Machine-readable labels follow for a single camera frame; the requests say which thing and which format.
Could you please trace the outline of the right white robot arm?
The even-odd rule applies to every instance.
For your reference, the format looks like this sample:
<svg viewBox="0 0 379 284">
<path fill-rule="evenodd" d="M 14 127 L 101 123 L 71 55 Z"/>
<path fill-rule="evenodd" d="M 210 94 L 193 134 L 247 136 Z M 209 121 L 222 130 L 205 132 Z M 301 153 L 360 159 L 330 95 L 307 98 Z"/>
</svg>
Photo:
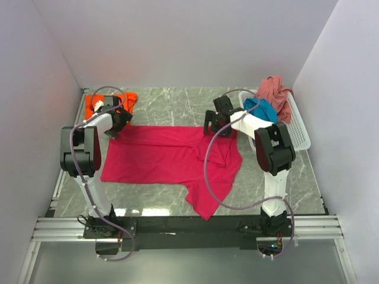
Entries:
<svg viewBox="0 0 379 284">
<path fill-rule="evenodd" d="M 286 184 L 296 152 L 285 123 L 273 123 L 252 115 L 263 103 L 263 99 L 255 97 L 251 108 L 235 108 L 226 93 L 213 100 L 216 110 L 206 111 L 204 120 L 203 132 L 208 133 L 210 127 L 214 133 L 205 153 L 204 179 L 211 196 L 225 208 L 244 210 L 260 205 L 260 229 L 263 234 L 273 236 L 285 225 L 290 209 L 285 200 Z M 208 179 L 207 162 L 213 143 L 219 135 L 230 137 L 233 130 L 255 141 L 256 159 L 264 172 L 264 199 L 244 207 L 222 203 L 213 193 Z"/>
</svg>

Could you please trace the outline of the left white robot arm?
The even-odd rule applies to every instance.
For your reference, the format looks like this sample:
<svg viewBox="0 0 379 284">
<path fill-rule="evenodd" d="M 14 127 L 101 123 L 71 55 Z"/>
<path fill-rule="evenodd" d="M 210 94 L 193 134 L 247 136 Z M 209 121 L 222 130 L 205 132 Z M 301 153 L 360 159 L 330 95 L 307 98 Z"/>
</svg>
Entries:
<svg viewBox="0 0 379 284">
<path fill-rule="evenodd" d="M 90 115 L 73 127 L 63 127 L 60 133 L 60 167 L 80 186 L 89 207 L 85 225 L 102 236 L 116 235 L 120 227 L 114 208 L 106 197 L 100 181 L 102 164 L 99 138 L 105 134 L 115 139 L 131 121 L 126 93 L 89 99 Z"/>
</svg>

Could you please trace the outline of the magenta t shirt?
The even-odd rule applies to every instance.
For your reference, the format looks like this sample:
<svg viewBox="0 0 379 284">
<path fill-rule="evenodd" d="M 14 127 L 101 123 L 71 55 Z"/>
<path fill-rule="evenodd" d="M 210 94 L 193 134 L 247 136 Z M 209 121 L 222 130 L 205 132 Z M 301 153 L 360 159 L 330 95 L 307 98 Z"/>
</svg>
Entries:
<svg viewBox="0 0 379 284">
<path fill-rule="evenodd" d="M 108 146 L 102 182 L 180 184 L 186 201 L 204 220 L 219 203 L 204 179 L 205 153 L 212 135 L 201 127 L 128 125 Z M 237 134 L 217 138 L 208 156 L 208 179 L 213 193 L 223 201 L 232 190 L 242 165 Z"/>
</svg>

